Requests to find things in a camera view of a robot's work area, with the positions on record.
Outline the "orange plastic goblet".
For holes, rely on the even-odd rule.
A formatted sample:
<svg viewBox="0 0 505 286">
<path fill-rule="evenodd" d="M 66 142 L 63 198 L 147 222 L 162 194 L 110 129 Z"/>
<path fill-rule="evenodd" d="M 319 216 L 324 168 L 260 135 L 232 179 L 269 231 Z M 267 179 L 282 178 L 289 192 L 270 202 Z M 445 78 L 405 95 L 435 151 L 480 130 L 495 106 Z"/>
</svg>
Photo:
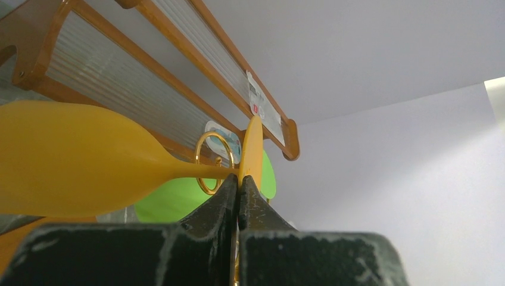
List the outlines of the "orange plastic goblet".
<svg viewBox="0 0 505 286">
<path fill-rule="evenodd" d="M 236 175 L 261 181 L 263 128 L 254 116 Z M 173 157 L 145 128 L 106 108 L 55 101 L 1 106 L 1 212 L 91 217 L 125 208 L 204 167 Z"/>
</svg>

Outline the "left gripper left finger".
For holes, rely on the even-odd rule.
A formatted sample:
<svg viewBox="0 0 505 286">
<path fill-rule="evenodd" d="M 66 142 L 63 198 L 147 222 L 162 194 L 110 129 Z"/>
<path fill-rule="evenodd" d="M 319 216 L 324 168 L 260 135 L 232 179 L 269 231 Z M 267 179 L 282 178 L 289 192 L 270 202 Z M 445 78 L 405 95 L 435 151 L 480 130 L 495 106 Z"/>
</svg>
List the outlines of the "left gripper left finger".
<svg viewBox="0 0 505 286">
<path fill-rule="evenodd" d="M 232 285 L 238 178 L 176 223 L 49 223 L 30 232 L 2 285 Z"/>
</svg>

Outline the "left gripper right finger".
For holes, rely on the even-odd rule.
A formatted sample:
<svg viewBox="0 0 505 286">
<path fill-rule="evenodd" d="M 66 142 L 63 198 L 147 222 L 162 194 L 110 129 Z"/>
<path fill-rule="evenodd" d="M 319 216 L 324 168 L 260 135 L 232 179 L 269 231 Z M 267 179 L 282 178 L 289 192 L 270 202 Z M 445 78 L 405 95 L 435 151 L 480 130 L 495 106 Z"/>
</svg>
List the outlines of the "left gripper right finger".
<svg viewBox="0 0 505 286">
<path fill-rule="evenodd" d="M 251 176 L 239 195 L 240 285 L 408 285 L 385 236 L 299 231 L 261 197 Z"/>
</svg>

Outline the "green plastic goblet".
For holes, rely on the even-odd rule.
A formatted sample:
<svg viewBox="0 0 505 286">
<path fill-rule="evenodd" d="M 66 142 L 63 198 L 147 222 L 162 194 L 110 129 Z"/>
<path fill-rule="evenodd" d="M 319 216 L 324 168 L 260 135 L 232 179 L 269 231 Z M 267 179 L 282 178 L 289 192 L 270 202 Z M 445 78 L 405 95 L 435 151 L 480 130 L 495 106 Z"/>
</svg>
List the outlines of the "green plastic goblet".
<svg viewBox="0 0 505 286">
<path fill-rule="evenodd" d="M 270 159 L 263 151 L 260 193 L 267 200 L 276 195 L 276 178 Z M 171 223 L 181 220 L 211 196 L 205 194 L 194 178 L 170 180 L 134 204 L 142 223 Z"/>
</svg>

